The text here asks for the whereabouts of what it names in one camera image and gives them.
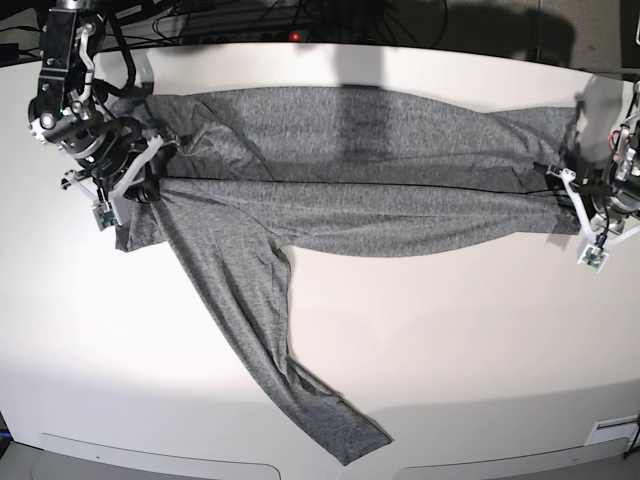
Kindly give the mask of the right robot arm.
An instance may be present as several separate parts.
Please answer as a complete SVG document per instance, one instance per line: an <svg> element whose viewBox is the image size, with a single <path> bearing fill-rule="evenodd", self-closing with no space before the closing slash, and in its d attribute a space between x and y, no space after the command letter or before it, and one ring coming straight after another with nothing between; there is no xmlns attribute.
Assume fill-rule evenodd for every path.
<svg viewBox="0 0 640 480"><path fill-rule="evenodd" d="M121 87L95 75L94 58L112 32L126 66ZM98 198L118 196L151 203L159 199L159 182L151 162L156 134L129 116L116 116L109 97L123 98L134 87L136 66L115 9L107 1L58 1L42 28L38 91L28 107L29 130L43 144L52 144L80 166L78 180L90 179Z"/></svg>

